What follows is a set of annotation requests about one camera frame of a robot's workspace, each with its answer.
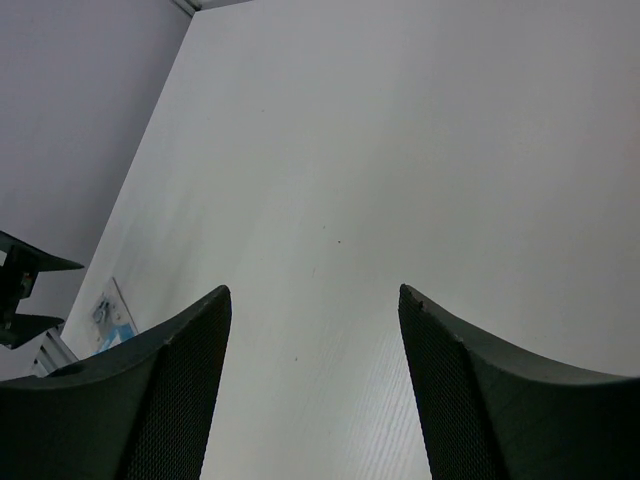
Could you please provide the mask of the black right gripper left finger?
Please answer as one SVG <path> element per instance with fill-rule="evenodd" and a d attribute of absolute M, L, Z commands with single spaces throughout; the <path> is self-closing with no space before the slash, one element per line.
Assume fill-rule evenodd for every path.
<path fill-rule="evenodd" d="M 199 478 L 231 319 L 221 285 L 102 353 L 2 382 L 2 478 Z"/>

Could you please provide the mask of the clear blue razor blister pack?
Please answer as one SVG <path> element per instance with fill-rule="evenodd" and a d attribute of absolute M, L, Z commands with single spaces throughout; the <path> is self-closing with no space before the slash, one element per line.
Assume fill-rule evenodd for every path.
<path fill-rule="evenodd" d="M 138 329 L 113 277 L 109 279 L 90 310 L 88 329 L 93 354 L 109 350 L 138 334 Z"/>

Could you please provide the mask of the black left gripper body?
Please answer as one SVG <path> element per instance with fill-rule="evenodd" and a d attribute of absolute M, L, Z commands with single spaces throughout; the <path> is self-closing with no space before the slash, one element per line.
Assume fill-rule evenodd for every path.
<path fill-rule="evenodd" d="M 1 344 L 23 345 L 31 339 L 24 323 L 16 317 L 20 301 L 31 294 L 35 260 L 29 251 L 13 240 L 1 240 L 5 254 L 1 265 Z"/>

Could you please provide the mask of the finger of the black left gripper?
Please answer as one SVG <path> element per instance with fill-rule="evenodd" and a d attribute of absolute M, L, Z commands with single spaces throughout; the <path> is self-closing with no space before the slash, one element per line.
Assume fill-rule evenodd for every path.
<path fill-rule="evenodd" d="M 53 272 L 84 268 L 82 264 L 46 253 L 4 231 L 1 232 L 1 251 L 6 254 L 3 266 L 20 271 Z"/>
<path fill-rule="evenodd" d="M 17 349 L 35 337 L 62 325 L 58 317 L 13 313 L 1 320 L 1 344 Z"/>

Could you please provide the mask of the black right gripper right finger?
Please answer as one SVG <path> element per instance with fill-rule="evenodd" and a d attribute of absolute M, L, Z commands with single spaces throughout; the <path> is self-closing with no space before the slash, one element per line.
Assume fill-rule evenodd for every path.
<path fill-rule="evenodd" d="M 638 478 L 638 378 L 527 351 L 409 285 L 398 314 L 432 478 Z"/>

